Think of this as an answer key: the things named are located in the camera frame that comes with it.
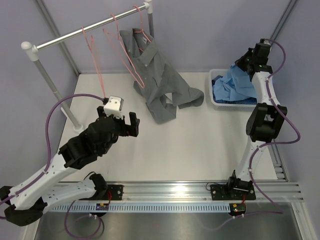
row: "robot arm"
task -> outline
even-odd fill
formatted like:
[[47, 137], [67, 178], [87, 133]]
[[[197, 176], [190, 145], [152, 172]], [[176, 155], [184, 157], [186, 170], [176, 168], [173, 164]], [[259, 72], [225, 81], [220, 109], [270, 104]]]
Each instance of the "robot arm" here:
[[63, 145], [52, 158], [47, 172], [24, 192], [15, 195], [44, 172], [45, 167], [17, 186], [0, 189], [1, 200], [14, 196], [6, 202], [9, 205], [4, 211], [7, 221], [25, 226], [57, 205], [83, 198], [98, 200], [105, 195], [108, 186], [100, 174], [93, 174], [87, 180], [60, 189], [53, 189], [53, 186], [106, 154], [119, 136], [138, 136], [140, 120], [134, 112], [130, 112], [130, 125], [125, 124], [121, 113], [123, 102], [120, 97], [106, 98], [105, 106], [97, 108], [99, 118]]
[[[259, 148], [259, 146], [270, 143], [275, 139], [284, 122], [284, 118], [277, 112], [270, 101], [266, 84], [268, 84], [275, 104], [277, 104], [284, 115], [287, 115], [287, 108], [281, 106], [276, 98], [272, 77], [269, 78], [273, 73], [272, 67], [267, 65], [270, 50], [271, 46], [264, 43], [264, 39], [261, 39], [260, 43], [255, 45], [255, 48], [249, 48], [245, 55], [235, 61], [235, 64], [250, 76], [250, 80], [256, 91], [257, 105], [246, 124], [245, 131], [248, 139], [241, 162], [233, 171], [232, 176], [229, 177], [227, 184], [223, 188], [214, 185], [211, 186], [211, 195], [214, 191], [216, 193], [219, 192], [219, 197], [221, 197], [219, 198], [215, 195], [212, 196], [212, 199], [241, 200], [244, 193], [250, 193], [249, 197], [251, 197], [252, 200], [256, 199], [249, 172], [251, 172], [253, 176], [255, 175], [256, 167], [265, 149]], [[255, 151], [257, 151], [257, 153], [252, 160], [251, 169], [249, 169], [250, 159]]]

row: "gray shirt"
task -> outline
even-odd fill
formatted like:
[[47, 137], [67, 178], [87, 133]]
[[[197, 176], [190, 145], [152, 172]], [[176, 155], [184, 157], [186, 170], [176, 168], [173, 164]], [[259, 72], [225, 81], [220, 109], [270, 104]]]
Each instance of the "gray shirt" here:
[[[158, 124], [176, 118], [177, 106], [180, 109], [200, 106], [204, 101], [204, 93], [190, 87], [176, 69], [158, 49], [156, 41], [145, 32], [149, 42], [140, 29], [121, 30], [126, 51], [136, 72], [144, 82], [141, 88], [135, 81], [134, 89], [146, 100], [146, 106]], [[165, 94], [172, 93], [172, 104], [166, 103]]]

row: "clothes hanger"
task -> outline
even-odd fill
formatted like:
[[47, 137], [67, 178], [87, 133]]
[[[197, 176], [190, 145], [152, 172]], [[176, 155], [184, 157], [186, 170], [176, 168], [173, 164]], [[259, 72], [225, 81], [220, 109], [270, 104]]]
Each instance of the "clothes hanger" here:
[[103, 92], [103, 96], [106, 98], [105, 85], [104, 85], [104, 81], [103, 81], [102, 74], [101, 74], [101, 62], [100, 62], [100, 58], [99, 58], [99, 55], [98, 55], [98, 49], [97, 49], [97, 46], [96, 46], [95, 39], [91, 35], [91, 44], [89, 44], [89, 41], [88, 41], [88, 38], [87, 38], [87, 35], [86, 35], [86, 32], [85, 32], [83, 26], [82, 26], [82, 32], [83, 32], [86, 44], [88, 45], [88, 48], [90, 50], [91, 56], [92, 56], [93, 64], [94, 64], [96, 73], [98, 75], [99, 81], [100, 81], [100, 85], [101, 85], [101, 89], [102, 89], [102, 92]]
[[140, 10], [140, 8], [138, 6], [134, 5], [133, 7], [135, 7], [139, 11], [139, 13], [140, 13], [140, 22], [141, 22], [141, 30], [140, 31], [134, 31], [134, 33], [142, 33], [145, 36], [145, 38], [149, 41], [149, 43], [151, 43], [150, 39], [147, 37], [147, 35], [145, 34], [145, 31], [144, 31], [144, 24], [143, 24], [143, 21], [142, 21], [142, 12], [141, 12], [141, 10]]
[[[137, 73], [136, 71], [136, 67], [135, 65], [133, 64], [133, 62], [131, 61], [127, 51], [126, 51], [126, 48], [121, 40], [121, 37], [120, 37], [120, 33], [119, 33], [119, 26], [118, 26], [118, 21], [115, 17], [115, 15], [111, 14], [111, 16], [113, 17], [114, 21], [115, 21], [115, 24], [116, 24], [116, 32], [117, 32], [117, 36], [115, 36], [114, 34], [112, 34], [111, 32], [109, 32], [106, 28], [103, 28], [103, 33], [105, 35], [105, 37], [107, 38], [108, 42], [111, 44], [112, 48], [115, 50], [115, 52], [119, 55], [119, 57], [121, 58], [121, 61], [123, 62], [123, 64], [125, 65], [126, 69], [128, 69], [128, 71], [130, 72], [130, 74], [133, 76], [133, 78], [136, 80], [136, 82], [139, 84], [139, 86], [144, 89], [145, 88], [145, 83], [144, 81], [142, 80], [141, 76], [139, 73]], [[128, 65], [125, 63], [125, 60], [123, 59], [123, 56], [121, 55], [121, 53], [117, 50], [116, 46], [114, 45], [114, 43], [111, 41], [110, 39], [110, 36], [112, 36], [114, 39], [118, 40], [127, 59], [129, 60], [135, 74], [138, 76], [139, 80], [136, 78], [136, 76], [132, 73], [132, 71], [130, 70], [130, 68], [128, 67]]]

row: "clothes rack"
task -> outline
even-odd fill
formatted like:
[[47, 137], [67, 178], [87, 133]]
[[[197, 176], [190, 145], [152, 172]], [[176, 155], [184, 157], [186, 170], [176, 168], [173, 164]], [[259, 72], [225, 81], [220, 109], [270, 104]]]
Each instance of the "clothes rack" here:
[[[132, 9], [125, 11], [123, 13], [117, 14], [115, 15], [115, 19], [119, 20], [122, 19], [124, 17], [127, 17], [131, 14], [137, 13], [141, 10], [147, 10], [147, 14], [148, 14], [148, 24], [149, 24], [149, 32], [150, 35], [152, 37], [155, 36], [154, 33], [154, 24], [153, 24], [153, 6], [152, 6], [152, 0], [146, 0], [146, 2], [144, 2], [141, 6], [139, 6], [138, 8], [133, 7]], [[83, 29], [80, 28], [76, 31], [70, 32], [68, 34], [56, 37], [55, 39], [52, 39], [50, 41], [44, 42], [42, 44], [39, 45], [32, 45], [30, 42], [28, 41], [24, 41], [21, 44], [21, 48], [23, 50], [25, 50], [26, 54], [28, 55], [29, 59], [35, 64], [36, 68], [38, 69], [38, 71], [41, 73], [42, 77], [44, 78], [44, 80], [46, 81], [46, 83], [48, 84], [48, 86], [50, 87], [52, 93], [54, 94], [54, 96], [56, 97], [56, 99], [58, 101], [60, 101], [63, 97], [61, 96], [60, 92], [58, 91], [57, 87], [55, 86], [54, 82], [52, 81], [52, 79], [50, 78], [50, 76], [48, 75], [45, 67], [42, 65], [42, 63], [39, 60], [39, 56], [38, 56], [38, 52], [40, 50], [43, 50], [45, 48], [48, 48], [50, 46], [62, 43], [68, 39], [71, 39], [75, 36], [81, 35], [84, 32], [88, 32], [90, 30], [99, 28], [103, 25], [106, 24], [110, 24], [112, 22], [115, 21], [115, 19], [113, 17], [109, 17], [108, 19], [96, 22], [94, 24], [91, 24], [89, 26], [84, 27]], [[85, 129], [85, 126], [83, 126], [82, 124], [80, 124], [78, 122], [78, 120], [76, 119], [76, 117], [74, 116], [74, 114], [71, 112], [68, 104], [66, 102], [63, 102], [61, 104], [62, 109], [63, 109], [63, 113], [70, 119], [70, 121], [73, 124], [73, 129], [80, 133]]]

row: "white plastic basket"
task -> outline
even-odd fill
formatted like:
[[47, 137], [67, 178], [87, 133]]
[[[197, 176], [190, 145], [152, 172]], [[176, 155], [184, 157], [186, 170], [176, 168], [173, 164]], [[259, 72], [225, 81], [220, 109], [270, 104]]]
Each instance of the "white plastic basket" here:
[[214, 101], [214, 93], [212, 91], [212, 79], [214, 79], [218, 75], [225, 75], [227, 72], [226, 69], [211, 69], [209, 71], [209, 93], [211, 102], [213, 103], [213, 107], [216, 110], [234, 110], [234, 111], [253, 111], [256, 105], [252, 104], [227, 104], [227, 103], [217, 103]]

